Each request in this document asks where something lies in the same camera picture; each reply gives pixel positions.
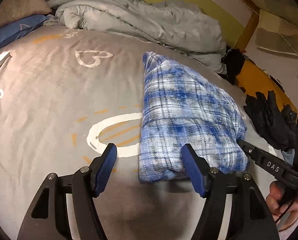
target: human hand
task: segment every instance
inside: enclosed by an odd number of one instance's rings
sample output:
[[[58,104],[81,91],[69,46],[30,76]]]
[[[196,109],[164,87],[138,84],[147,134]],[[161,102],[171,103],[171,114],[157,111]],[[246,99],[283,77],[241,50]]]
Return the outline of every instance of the human hand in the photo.
[[[277,181],[274,181],[270,184],[270,194],[267,196],[266,202],[270,209],[270,212],[272,213],[272,217],[274,221],[276,221],[279,218],[279,216],[291,204],[290,202],[288,202],[287,204],[284,204],[282,207],[280,207],[278,201],[281,200],[283,194],[284,194],[284,190],[278,187]],[[290,215],[279,231],[288,229],[298,219],[298,198],[295,199],[294,203],[288,210],[288,213],[290,213]]]

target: orange fabric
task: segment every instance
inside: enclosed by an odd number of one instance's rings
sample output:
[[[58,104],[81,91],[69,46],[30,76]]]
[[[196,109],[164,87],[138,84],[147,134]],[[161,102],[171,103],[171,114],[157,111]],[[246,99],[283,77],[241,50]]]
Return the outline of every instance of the orange fabric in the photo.
[[[236,83],[245,89],[245,94],[256,97],[257,91],[262,92],[266,97],[268,91],[273,90],[276,94],[276,103],[282,111],[284,105],[289,104],[291,109],[298,113],[297,108],[292,104],[288,96],[253,62],[245,60],[241,72],[236,76]]]

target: bed sheet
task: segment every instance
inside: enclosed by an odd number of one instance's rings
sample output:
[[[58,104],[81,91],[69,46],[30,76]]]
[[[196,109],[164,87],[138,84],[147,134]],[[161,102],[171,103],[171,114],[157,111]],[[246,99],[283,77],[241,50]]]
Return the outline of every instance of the bed sheet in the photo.
[[[191,239],[204,205],[188,180],[141,184],[139,141],[144,92],[142,56],[170,57],[225,89],[248,127],[246,141],[268,144],[243,111],[243,92],[204,65],[155,43],[96,31],[43,26],[3,49],[0,68],[0,225],[17,239],[25,213],[47,174],[72,174],[106,144],[118,158],[105,191],[95,199],[110,240]],[[253,164],[264,195],[273,177]],[[72,200],[68,214],[79,239]],[[227,198],[223,230],[230,214]]]

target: black cable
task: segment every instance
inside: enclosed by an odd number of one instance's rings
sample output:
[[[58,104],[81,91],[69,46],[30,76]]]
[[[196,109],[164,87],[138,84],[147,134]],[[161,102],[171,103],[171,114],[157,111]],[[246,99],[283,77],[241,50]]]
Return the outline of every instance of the black cable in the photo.
[[[291,204],[287,207],[287,209],[279,216],[279,218],[276,220],[276,223],[278,223],[280,221],[280,219],[287,213],[287,211],[293,205],[294,201],[295,201],[295,198],[292,200]]]

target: blanket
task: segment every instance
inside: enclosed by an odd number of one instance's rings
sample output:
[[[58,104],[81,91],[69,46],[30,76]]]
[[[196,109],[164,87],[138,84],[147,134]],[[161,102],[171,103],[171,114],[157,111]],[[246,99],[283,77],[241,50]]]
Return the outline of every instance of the blanket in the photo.
[[[142,182],[185,174],[181,148],[190,143],[210,167],[244,171],[248,158],[236,143],[246,125],[229,94],[168,57],[146,52],[145,95],[139,154]]]
[[[180,1],[46,0],[57,8],[59,25],[138,38],[175,49],[217,73],[226,43],[217,20],[196,5]]]

